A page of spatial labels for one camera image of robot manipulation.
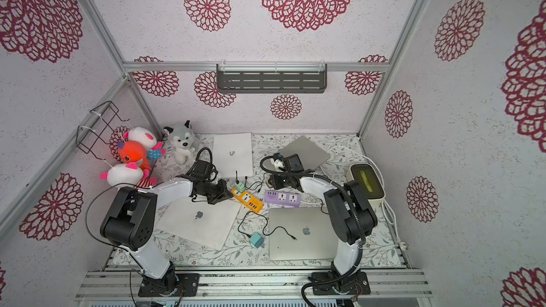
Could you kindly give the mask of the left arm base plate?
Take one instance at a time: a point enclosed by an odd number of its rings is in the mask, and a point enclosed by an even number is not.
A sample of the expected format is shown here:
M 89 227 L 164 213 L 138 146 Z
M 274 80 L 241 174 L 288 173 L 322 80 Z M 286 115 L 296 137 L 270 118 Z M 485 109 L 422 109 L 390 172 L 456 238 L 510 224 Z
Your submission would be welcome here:
M 138 297 L 194 297 L 197 294 L 200 274 L 169 274 L 163 279 L 143 277 Z

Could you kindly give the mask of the silver laptop back right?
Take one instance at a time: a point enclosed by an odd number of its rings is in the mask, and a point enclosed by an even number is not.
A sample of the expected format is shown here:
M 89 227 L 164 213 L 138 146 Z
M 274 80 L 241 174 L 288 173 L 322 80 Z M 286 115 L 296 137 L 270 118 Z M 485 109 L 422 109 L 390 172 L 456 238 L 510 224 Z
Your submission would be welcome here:
M 297 154 L 305 170 L 316 170 L 331 158 L 329 153 L 305 136 L 281 148 L 279 153 L 284 157 Z

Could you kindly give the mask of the purple power strip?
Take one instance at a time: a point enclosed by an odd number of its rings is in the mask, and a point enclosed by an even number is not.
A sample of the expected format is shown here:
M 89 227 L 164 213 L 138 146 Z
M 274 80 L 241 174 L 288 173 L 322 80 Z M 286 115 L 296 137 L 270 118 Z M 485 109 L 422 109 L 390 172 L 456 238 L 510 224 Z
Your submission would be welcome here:
M 267 204 L 298 208 L 301 205 L 301 196 L 298 193 L 290 193 L 280 190 L 266 190 L 264 201 Z

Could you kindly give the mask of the grey husky plush toy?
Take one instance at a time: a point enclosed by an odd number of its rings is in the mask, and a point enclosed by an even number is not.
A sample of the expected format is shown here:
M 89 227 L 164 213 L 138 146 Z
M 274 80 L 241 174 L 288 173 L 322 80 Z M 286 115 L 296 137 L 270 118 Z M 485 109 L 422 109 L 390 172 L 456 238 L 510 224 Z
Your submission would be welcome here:
M 173 156 L 177 164 L 184 165 L 195 157 L 201 141 L 193 132 L 190 120 L 174 127 L 165 126 L 164 132 L 173 148 Z

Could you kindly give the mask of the orange power strip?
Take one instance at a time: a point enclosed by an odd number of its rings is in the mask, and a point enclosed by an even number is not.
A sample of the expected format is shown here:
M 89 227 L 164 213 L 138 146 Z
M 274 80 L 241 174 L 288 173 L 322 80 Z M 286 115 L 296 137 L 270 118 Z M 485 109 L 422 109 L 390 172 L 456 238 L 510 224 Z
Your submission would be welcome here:
M 252 194 L 248 193 L 246 190 L 241 192 L 237 188 L 233 188 L 232 194 L 236 200 L 238 200 L 250 211 L 253 211 L 254 213 L 260 213 L 262 211 L 264 206 L 263 202 L 254 197 Z

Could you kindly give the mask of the cream box green display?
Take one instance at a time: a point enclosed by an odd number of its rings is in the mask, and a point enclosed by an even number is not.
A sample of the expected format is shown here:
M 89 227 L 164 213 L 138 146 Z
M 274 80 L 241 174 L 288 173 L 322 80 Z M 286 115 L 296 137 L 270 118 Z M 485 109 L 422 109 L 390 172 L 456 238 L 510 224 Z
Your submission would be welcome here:
M 347 179 L 356 181 L 364 190 L 368 200 L 382 200 L 385 191 L 374 168 L 367 163 L 354 163 L 349 166 Z

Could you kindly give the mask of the green charger plug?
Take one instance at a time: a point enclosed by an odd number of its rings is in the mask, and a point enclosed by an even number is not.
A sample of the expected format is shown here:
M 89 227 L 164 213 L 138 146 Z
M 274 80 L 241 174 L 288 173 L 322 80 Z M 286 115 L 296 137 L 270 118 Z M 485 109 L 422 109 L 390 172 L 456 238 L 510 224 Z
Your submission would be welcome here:
M 237 191 L 240 192 L 240 193 L 244 193 L 244 192 L 246 191 L 245 184 L 242 183 L 242 182 L 237 182 L 236 185 L 235 185 L 235 188 L 236 188 Z

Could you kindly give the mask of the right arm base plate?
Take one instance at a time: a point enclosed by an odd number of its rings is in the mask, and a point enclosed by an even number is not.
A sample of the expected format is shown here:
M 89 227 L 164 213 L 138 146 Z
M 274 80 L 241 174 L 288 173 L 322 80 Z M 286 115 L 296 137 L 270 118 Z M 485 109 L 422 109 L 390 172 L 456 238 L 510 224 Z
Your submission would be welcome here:
M 358 270 L 345 279 L 338 280 L 330 284 L 318 283 L 324 281 L 331 281 L 337 278 L 333 272 L 313 272 L 308 277 L 312 284 L 311 289 L 313 294 L 317 296 L 325 295 L 369 295 L 371 293 L 371 286 L 368 281 L 368 277 L 364 271 Z

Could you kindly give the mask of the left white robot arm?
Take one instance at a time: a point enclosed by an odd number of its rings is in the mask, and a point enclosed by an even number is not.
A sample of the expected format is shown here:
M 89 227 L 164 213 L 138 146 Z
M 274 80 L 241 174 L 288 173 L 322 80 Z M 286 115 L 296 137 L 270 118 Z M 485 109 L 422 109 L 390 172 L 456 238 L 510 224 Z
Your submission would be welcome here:
M 137 163 L 119 163 L 100 174 L 111 189 L 117 189 L 112 205 L 100 226 L 100 235 L 109 244 L 127 251 L 147 279 L 166 278 L 172 265 L 152 241 L 156 210 L 182 198 L 204 196 L 215 205 L 232 199 L 225 180 L 213 183 L 182 174 L 163 183 L 149 179 L 149 171 Z

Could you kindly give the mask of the grey metal wall shelf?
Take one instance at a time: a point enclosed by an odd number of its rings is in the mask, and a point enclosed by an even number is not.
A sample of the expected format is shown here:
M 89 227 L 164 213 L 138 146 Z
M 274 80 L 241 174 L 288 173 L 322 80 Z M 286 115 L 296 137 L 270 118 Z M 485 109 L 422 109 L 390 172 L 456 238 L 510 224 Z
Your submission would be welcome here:
M 216 88 L 222 94 L 322 94 L 327 65 L 281 67 L 216 65 Z

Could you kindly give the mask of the white pink plush top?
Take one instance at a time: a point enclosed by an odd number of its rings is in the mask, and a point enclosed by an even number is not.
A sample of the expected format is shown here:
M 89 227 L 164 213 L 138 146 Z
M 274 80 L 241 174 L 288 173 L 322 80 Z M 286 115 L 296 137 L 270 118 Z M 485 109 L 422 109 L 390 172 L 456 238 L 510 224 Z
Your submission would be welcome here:
M 152 132 L 143 127 L 135 127 L 128 132 L 123 133 L 123 139 L 138 142 L 146 151 L 159 150 L 162 149 L 164 145 Z

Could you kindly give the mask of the floral table mat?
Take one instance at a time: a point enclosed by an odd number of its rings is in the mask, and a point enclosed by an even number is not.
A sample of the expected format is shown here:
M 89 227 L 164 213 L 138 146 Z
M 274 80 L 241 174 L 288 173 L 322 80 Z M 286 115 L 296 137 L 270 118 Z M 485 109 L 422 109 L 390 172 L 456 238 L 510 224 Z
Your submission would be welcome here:
M 260 160 L 295 141 L 294 134 L 253 134 L 254 174 L 249 177 L 251 193 L 258 198 L 264 197 L 266 184 L 260 181 L 267 177 L 260 167 Z M 311 135 L 309 139 L 328 151 L 331 158 L 318 169 L 331 179 L 341 183 L 346 178 L 346 170 L 352 161 L 362 159 L 363 153 L 358 137 L 351 135 Z M 235 219 L 229 236 L 221 250 L 165 233 L 154 231 L 154 240 L 167 259 L 180 267 L 328 267 L 331 260 L 294 260 L 272 261 L 269 256 L 269 245 L 254 248 L 247 238 L 248 234 L 260 232 L 265 227 L 264 216 L 270 205 L 265 205 L 260 214 L 249 213 L 242 207 Z M 377 212 L 378 226 L 366 240 L 361 264 L 363 267 L 404 267 L 398 244 L 392 236 L 388 223 L 381 211 Z

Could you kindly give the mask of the white pink plush striped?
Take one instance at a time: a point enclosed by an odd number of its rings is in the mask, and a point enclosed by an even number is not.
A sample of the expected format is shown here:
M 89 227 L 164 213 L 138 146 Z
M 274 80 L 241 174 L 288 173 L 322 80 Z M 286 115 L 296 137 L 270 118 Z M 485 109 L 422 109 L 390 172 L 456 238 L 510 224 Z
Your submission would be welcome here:
M 158 183 L 157 179 L 150 176 L 149 170 L 141 169 L 135 162 L 112 166 L 108 172 L 100 174 L 100 179 L 117 188 L 125 184 L 150 188 Z

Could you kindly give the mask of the teal charger plug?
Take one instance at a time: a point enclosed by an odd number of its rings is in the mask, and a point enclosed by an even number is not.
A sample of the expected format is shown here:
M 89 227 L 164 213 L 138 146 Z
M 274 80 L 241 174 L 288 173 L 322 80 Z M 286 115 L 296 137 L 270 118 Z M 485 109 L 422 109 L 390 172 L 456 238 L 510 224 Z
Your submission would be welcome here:
M 256 249 L 264 247 L 264 237 L 259 233 L 253 233 L 250 236 L 249 241 L 250 244 Z

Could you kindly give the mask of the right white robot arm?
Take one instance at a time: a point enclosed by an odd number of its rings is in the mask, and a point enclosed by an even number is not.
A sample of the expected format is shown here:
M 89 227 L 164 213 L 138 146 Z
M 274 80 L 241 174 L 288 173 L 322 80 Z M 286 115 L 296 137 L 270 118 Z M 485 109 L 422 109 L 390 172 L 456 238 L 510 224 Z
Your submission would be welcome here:
M 260 160 L 260 168 L 271 175 L 297 179 L 300 186 L 308 178 L 320 185 L 318 189 L 307 193 L 324 201 L 333 230 L 339 239 L 332 272 L 344 279 L 351 276 L 360 268 L 366 237 L 378 225 L 377 215 L 369 203 L 365 187 L 355 180 L 340 184 L 312 171 L 293 172 L 286 166 L 283 171 L 274 171 L 265 166 L 271 160 L 283 159 L 278 153 L 266 156 Z

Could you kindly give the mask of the white laptop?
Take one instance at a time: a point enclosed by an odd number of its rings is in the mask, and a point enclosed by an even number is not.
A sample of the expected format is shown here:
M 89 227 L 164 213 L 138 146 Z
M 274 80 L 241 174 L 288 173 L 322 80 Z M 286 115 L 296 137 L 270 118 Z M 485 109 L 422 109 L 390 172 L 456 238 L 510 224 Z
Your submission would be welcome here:
M 213 140 L 213 164 L 223 179 L 253 175 L 251 133 L 219 134 Z
M 159 218 L 156 228 L 214 250 L 221 250 L 241 207 L 240 203 L 233 200 L 210 205 L 182 198 L 169 205 Z

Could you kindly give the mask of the white laptop front left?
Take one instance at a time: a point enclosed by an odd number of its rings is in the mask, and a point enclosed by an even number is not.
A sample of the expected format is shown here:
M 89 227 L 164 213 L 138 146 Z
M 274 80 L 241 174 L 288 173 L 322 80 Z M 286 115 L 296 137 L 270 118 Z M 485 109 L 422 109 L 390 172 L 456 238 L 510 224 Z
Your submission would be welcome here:
M 210 205 L 182 198 L 169 205 L 159 218 L 156 228 L 214 250 L 221 250 L 241 207 L 240 203 L 233 200 Z

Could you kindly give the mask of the white laptop back left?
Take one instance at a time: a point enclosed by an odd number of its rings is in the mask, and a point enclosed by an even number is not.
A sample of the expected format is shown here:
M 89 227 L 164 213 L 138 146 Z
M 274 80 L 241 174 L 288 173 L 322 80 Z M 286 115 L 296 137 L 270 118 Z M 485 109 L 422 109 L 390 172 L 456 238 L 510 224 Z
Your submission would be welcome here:
M 223 179 L 253 175 L 251 133 L 219 134 L 213 140 L 213 164 Z

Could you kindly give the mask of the orange fox plush toy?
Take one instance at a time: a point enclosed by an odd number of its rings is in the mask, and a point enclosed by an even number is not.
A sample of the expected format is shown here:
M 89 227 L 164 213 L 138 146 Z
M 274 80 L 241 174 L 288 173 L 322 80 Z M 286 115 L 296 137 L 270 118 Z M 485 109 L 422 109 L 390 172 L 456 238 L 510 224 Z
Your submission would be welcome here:
M 139 142 L 118 142 L 117 152 L 123 163 L 135 162 L 142 170 L 152 170 L 146 149 Z

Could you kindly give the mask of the aluminium front rail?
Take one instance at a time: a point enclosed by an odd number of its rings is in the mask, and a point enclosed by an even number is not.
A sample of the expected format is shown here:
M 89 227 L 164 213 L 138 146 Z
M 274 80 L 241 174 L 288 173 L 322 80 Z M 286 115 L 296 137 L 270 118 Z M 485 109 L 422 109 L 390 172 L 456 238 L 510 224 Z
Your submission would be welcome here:
M 189 301 L 252 301 L 299 300 L 304 284 L 313 273 L 310 269 L 228 270 L 204 269 L 195 272 L 181 300 Z M 371 298 L 415 298 L 421 306 L 429 305 L 433 297 L 425 273 L 420 269 L 364 269 L 363 278 L 348 287 L 325 293 L 308 288 L 307 298 L 349 299 L 368 301 Z M 179 294 L 170 296 L 140 296 L 142 278 L 129 271 L 91 271 L 86 274 L 74 300 L 89 304 L 100 301 L 132 303 L 155 301 L 177 302 Z

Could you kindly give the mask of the silver laptop front right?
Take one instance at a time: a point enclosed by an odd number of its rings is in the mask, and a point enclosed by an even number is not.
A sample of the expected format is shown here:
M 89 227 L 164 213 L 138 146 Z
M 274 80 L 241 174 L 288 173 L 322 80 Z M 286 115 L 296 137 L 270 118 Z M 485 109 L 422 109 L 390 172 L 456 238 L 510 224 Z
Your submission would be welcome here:
M 272 208 L 268 212 L 272 261 L 332 260 L 338 237 L 321 208 Z

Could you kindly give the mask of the silver laptop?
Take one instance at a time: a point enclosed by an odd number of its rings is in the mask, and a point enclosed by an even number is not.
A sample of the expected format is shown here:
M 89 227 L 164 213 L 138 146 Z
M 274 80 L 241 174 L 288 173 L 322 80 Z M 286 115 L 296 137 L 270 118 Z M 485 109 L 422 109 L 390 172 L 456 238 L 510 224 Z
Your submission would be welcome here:
M 284 157 L 297 154 L 305 170 L 316 170 L 331 158 L 329 153 L 305 136 L 281 148 L 279 153 Z
M 272 261 L 332 260 L 338 237 L 321 208 L 272 208 L 268 212 Z

